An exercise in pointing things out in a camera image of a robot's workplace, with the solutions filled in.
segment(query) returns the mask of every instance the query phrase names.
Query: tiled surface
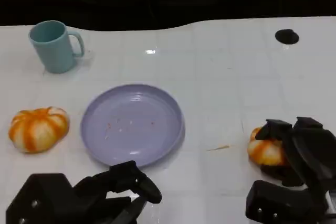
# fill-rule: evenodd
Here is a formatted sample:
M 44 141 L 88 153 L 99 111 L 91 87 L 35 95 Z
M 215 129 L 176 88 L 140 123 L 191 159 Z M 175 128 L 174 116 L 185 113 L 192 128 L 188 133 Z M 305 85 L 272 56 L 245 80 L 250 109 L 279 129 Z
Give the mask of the tiled surface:
M 296 45 L 277 42 L 292 28 Z M 251 130 L 266 118 L 294 122 L 314 116 L 336 132 L 334 45 L 336 18 L 211 20 L 159 31 L 79 30 L 87 53 L 64 74 L 44 71 L 27 34 L 30 27 L 0 28 L 0 212 L 30 173 L 62 172 L 75 184 L 101 172 L 79 136 L 88 103 L 126 83 L 158 86 L 180 104 L 186 120 L 181 148 L 144 171 L 163 192 L 148 204 L 143 224 L 251 223 L 245 197 L 256 179 L 268 179 L 248 160 Z M 23 155 L 7 130 L 21 109 L 60 106 L 71 119 L 55 148 Z M 230 148 L 208 151 L 221 145 Z

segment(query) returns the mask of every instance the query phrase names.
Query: mug handle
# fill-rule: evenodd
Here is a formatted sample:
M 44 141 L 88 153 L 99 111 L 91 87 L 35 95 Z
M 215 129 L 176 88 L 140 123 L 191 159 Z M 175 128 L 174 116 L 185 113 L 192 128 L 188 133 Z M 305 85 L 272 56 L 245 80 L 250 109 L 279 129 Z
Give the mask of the mug handle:
M 83 57 L 84 52 L 85 52 L 85 47 L 84 47 L 84 42 L 80 34 L 76 31 L 68 31 L 69 35 L 73 35 L 78 39 L 79 45 L 80 45 L 80 53 L 79 54 L 73 54 L 75 57 Z

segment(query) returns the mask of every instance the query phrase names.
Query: purple plate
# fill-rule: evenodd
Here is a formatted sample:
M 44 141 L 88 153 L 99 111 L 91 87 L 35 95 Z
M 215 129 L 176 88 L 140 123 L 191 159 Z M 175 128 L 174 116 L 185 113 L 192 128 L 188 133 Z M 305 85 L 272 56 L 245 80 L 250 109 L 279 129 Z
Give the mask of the purple plate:
M 81 137 L 97 160 L 115 165 L 134 160 L 151 164 L 184 138 L 177 102 L 147 85 L 119 86 L 99 95 L 81 121 Z

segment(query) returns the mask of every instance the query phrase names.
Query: orange pumpkin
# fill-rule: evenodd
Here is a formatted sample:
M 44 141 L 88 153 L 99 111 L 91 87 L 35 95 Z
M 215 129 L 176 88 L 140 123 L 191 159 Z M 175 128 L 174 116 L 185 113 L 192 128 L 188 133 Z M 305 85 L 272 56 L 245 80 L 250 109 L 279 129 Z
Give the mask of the orange pumpkin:
M 48 107 L 18 112 L 8 135 L 20 151 L 37 153 L 51 148 L 68 130 L 68 114 L 62 109 Z
M 282 141 L 279 140 L 257 140 L 256 135 L 261 127 L 255 128 L 250 135 L 250 142 L 247 146 L 249 157 L 258 165 L 284 166 L 288 165 Z

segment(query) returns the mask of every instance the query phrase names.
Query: screw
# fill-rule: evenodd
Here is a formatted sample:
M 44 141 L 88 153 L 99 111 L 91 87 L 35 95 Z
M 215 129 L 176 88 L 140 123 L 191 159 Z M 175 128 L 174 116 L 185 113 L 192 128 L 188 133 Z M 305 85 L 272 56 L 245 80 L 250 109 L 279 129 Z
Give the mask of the screw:
M 33 208 L 35 208 L 35 207 L 37 207 L 39 205 L 39 202 L 38 202 L 37 199 L 33 200 L 31 203 L 32 203 L 32 207 Z
M 19 224 L 25 224 L 27 223 L 27 220 L 25 218 L 19 219 Z

